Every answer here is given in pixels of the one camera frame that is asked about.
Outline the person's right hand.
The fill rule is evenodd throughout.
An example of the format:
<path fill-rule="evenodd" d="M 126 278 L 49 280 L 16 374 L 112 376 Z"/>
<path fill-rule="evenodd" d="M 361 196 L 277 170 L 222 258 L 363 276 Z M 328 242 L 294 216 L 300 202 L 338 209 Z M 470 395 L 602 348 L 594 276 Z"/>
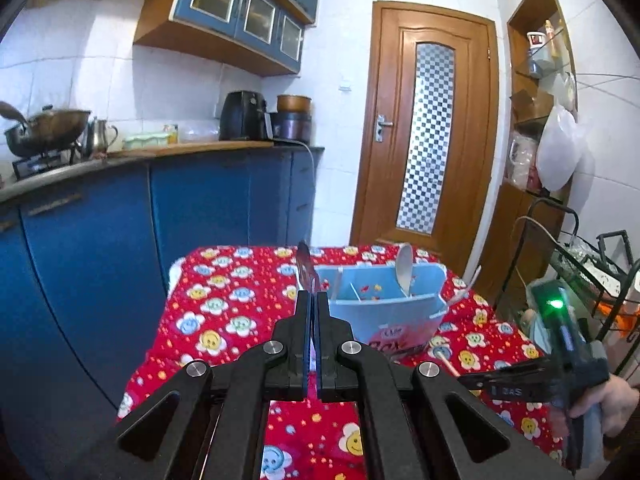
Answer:
<path fill-rule="evenodd" d="M 582 416 L 596 405 L 601 408 L 603 433 L 615 438 L 638 408 L 639 390 L 623 378 L 611 375 L 607 382 L 585 391 L 570 408 L 570 417 Z"/>

